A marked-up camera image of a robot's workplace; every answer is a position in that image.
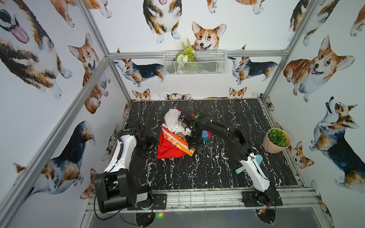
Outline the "rainbow kids hooded jacket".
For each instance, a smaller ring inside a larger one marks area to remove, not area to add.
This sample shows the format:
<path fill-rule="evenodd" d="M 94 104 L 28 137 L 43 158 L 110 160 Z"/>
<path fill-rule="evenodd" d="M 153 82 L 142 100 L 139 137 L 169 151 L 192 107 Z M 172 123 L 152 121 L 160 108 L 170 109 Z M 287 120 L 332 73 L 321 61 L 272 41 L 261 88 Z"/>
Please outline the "rainbow kids hooded jacket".
<path fill-rule="evenodd" d="M 170 109 L 165 114 L 164 122 L 161 125 L 157 159 L 193 156 L 195 149 L 190 149 L 185 140 L 186 136 L 191 135 L 191 130 L 180 118 L 181 111 L 179 109 Z"/>

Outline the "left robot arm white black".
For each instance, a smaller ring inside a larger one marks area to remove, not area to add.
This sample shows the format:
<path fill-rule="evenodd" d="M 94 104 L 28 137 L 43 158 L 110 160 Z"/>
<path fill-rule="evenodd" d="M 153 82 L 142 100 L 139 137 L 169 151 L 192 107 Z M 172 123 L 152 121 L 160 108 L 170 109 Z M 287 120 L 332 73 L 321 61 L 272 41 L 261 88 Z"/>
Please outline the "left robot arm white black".
<path fill-rule="evenodd" d="M 120 211 L 122 209 L 149 210 L 155 205 L 152 191 L 149 187 L 137 187 L 129 171 L 134 150 L 145 156 L 156 145 L 154 137 L 143 137 L 140 131 L 133 127 L 113 134 L 116 140 L 116 151 L 109 165 L 102 174 L 95 178 L 96 193 L 94 209 L 101 213 Z"/>

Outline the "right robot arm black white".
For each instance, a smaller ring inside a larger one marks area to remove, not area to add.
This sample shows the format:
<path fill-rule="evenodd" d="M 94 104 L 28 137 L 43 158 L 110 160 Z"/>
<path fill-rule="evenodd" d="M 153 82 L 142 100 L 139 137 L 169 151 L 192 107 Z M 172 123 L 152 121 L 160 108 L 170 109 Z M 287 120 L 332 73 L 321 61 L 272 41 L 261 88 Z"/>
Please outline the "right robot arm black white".
<path fill-rule="evenodd" d="M 207 131 L 213 136 L 224 140 L 227 147 L 224 151 L 230 159 L 238 161 L 248 173 L 255 188 L 254 200 L 251 204 L 278 206 L 279 194 L 275 185 L 267 178 L 255 159 L 254 149 L 249 137 L 241 128 L 234 128 L 215 121 L 207 116 L 181 117 L 180 120 L 190 129 L 190 135 L 186 136 L 188 147 L 191 149 L 203 142 L 202 132 Z"/>

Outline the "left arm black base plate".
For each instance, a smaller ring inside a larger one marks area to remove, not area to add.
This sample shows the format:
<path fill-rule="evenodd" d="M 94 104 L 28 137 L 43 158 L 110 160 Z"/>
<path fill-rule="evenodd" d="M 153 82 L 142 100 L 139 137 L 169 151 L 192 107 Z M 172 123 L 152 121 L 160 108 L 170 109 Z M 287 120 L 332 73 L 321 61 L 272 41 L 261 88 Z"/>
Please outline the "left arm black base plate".
<path fill-rule="evenodd" d="M 137 202 L 135 206 L 129 207 L 128 211 L 151 211 L 165 210 L 167 204 L 167 195 L 153 193 L 152 197 L 148 196 L 146 200 Z"/>

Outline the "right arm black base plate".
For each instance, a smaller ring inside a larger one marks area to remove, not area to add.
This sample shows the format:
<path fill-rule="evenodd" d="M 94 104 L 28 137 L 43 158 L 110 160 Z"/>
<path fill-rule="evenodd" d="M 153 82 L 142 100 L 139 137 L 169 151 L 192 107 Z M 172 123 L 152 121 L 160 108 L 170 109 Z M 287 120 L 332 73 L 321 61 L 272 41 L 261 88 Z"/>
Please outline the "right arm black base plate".
<path fill-rule="evenodd" d="M 282 199 L 278 191 L 271 193 L 250 191 L 242 192 L 242 200 L 245 207 L 260 207 L 260 206 L 283 206 Z"/>

